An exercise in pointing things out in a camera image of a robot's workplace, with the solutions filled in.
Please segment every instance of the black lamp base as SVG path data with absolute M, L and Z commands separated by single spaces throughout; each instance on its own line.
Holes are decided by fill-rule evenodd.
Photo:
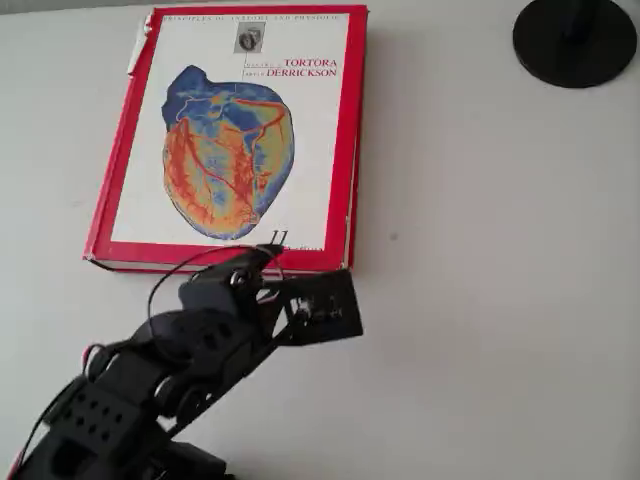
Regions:
M 565 88 L 602 85 L 622 73 L 636 53 L 636 29 L 629 15 L 612 1 L 596 3 L 588 26 L 580 25 L 584 19 L 578 18 L 577 30 L 568 1 L 530 3 L 513 29 L 513 45 L 522 65 L 540 80 Z

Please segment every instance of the book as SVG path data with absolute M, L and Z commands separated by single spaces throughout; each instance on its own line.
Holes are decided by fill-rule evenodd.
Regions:
M 166 271 L 278 243 L 287 272 L 353 264 L 367 8 L 156 8 L 84 258 Z

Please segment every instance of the black robotic arm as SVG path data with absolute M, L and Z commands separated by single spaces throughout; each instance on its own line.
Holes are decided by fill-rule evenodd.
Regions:
M 171 439 L 276 348 L 362 334 L 350 273 L 265 280 L 262 270 L 281 252 L 261 245 L 208 267 L 180 287 L 182 310 L 97 347 L 47 410 L 48 433 L 9 479 L 232 478 L 224 461 Z M 282 313 L 286 326 L 276 333 Z M 163 428 L 159 417 L 175 423 Z

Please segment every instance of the wire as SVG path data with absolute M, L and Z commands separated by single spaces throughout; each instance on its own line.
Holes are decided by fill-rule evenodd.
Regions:
M 171 277 L 174 273 L 176 273 L 178 270 L 180 270 L 182 267 L 184 267 L 185 265 L 187 265 L 190 262 L 193 262 L 194 260 L 203 257 L 205 255 L 208 255 L 210 253 L 214 253 L 214 252 L 218 252 L 218 251 L 222 251 L 222 250 L 234 250 L 234 249 L 243 249 L 243 250 L 256 250 L 259 252 L 263 252 L 266 253 L 267 255 L 269 255 L 269 257 L 271 257 L 271 260 L 273 261 L 273 263 L 275 264 L 276 268 L 278 269 L 279 273 L 280 273 L 280 277 L 281 280 L 284 280 L 285 275 L 284 275 L 284 270 L 282 269 L 282 266 L 280 265 L 280 262 L 277 259 L 277 256 L 272 253 L 270 250 L 264 248 L 264 247 L 260 247 L 258 245 L 225 245 L 222 247 L 213 247 L 213 248 L 208 248 L 207 250 L 204 250 L 202 252 L 198 252 L 195 255 L 192 255 L 191 257 L 187 258 L 186 260 L 183 260 L 182 262 L 180 262 L 178 265 L 176 265 L 175 267 L 173 267 L 171 270 L 169 270 L 167 273 L 165 273 L 160 280 L 158 280 L 158 282 L 153 286 L 153 288 L 151 289 L 151 292 L 149 292 L 149 298 L 147 299 L 147 323 L 149 324 L 149 335 L 151 337 L 151 340 L 154 342 L 156 348 L 158 349 L 158 351 L 160 352 L 160 354 L 166 358 L 172 359 L 178 363 L 183 363 L 184 360 L 175 357 L 174 355 L 169 354 L 166 351 L 162 350 L 162 347 L 160 346 L 160 342 L 155 342 L 156 339 L 156 330 L 155 330 L 155 326 L 154 326 L 154 322 L 153 322 L 153 318 L 151 316 L 151 306 L 153 303 L 153 297 L 155 296 L 156 292 L 158 291 L 158 289 L 160 288 L 160 286 L 169 278 Z M 275 298 L 275 296 L 277 296 L 277 293 L 272 297 L 269 298 L 267 300 L 273 300 L 273 298 Z M 266 302 L 267 300 L 265 299 L 261 299 L 260 301 L 262 303 Z
M 24 458 L 25 458 L 25 456 L 27 454 L 27 450 L 29 449 L 29 445 L 31 445 L 31 442 L 33 441 L 33 437 L 35 436 L 36 432 L 38 431 L 38 427 L 40 427 L 40 425 L 44 421 L 45 417 L 49 414 L 49 412 L 51 412 L 51 409 L 56 405 L 56 403 L 58 403 L 58 400 L 60 400 L 62 398 L 62 396 L 65 393 L 67 393 L 67 391 L 69 390 L 69 388 L 73 384 L 74 384 L 74 381 L 72 380 L 71 382 L 69 382 L 67 384 L 66 387 L 64 387 L 62 390 L 60 390 L 60 392 L 53 398 L 53 400 L 51 400 L 49 405 L 47 405 L 47 407 L 44 409 L 44 411 L 40 414 L 40 416 L 36 420 L 36 423 L 33 425 L 33 428 L 31 429 L 31 433 L 29 434 L 29 437 L 27 438 L 27 441 L 24 444 L 24 447 L 22 447 L 22 450 L 20 450 L 20 452 L 18 453 L 18 456 L 16 457 L 15 461 L 13 462 L 13 465 L 11 467 L 11 470 L 9 471 L 9 476 L 7 477 L 7 480 L 11 480 L 14 477 L 14 475 L 18 472 L 20 467 L 22 467 L 22 465 L 24 463 Z

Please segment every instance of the blood vessel illustration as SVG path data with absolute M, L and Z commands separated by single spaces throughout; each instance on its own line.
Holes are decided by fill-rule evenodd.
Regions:
M 294 158 L 291 112 L 269 87 L 214 83 L 188 66 L 167 89 L 164 187 L 198 232 L 249 233 L 282 189 Z

